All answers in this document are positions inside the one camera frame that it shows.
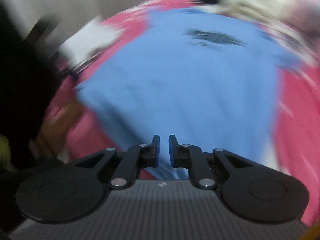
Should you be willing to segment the light blue t-shirt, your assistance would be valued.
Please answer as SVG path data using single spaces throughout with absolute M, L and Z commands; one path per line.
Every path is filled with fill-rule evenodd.
M 148 12 L 142 35 L 76 87 L 107 136 L 122 150 L 161 138 L 160 180 L 173 168 L 168 138 L 210 152 L 224 148 L 261 162 L 271 131 L 281 68 L 300 59 L 257 25 L 193 8 Z

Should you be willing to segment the white knit sweater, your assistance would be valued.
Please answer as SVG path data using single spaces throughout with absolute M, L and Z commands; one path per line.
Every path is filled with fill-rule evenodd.
M 217 4 L 235 17 L 283 22 L 309 34 L 319 32 L 319 0 L 219 0 Z

